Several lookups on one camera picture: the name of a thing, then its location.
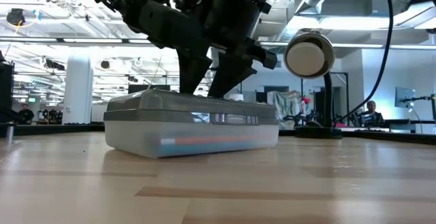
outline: lamp base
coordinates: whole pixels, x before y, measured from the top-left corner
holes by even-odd
[[[335,128],[321,127],[298,127],[296,128],[297,138],[312,138],[312,139],[342,139],[342,131]]]

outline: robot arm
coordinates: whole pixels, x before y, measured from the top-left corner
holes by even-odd
[[[273,69],[277,57],[249,36],[260,12],[268,13],[266,0],[95,0],[123,16],[136,33],[145,33],[159,48],[178,53],[181,93],[193,93],[209,69],[209,47],[221,49],[219,67],[209,96],[223,97],[256,70],[254,59]]]

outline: wooden tabletop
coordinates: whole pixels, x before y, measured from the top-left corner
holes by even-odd
[[[280,138],[276,148],[146,159],[104,133],[0,141],[5,224],[436,223],[436,147]]]

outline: computer screen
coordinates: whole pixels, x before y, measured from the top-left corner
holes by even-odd
[[[409,102],[405,99],[411,99],[415,97],[414,89],[407,89],[396,87],[395,88],[395,107],[397,108],[409,108]]]

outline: storage box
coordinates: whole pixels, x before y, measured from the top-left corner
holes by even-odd
[[[159,158],[277,145],[275,107],[147,90],[117,97],[104,114],[106,143]]]

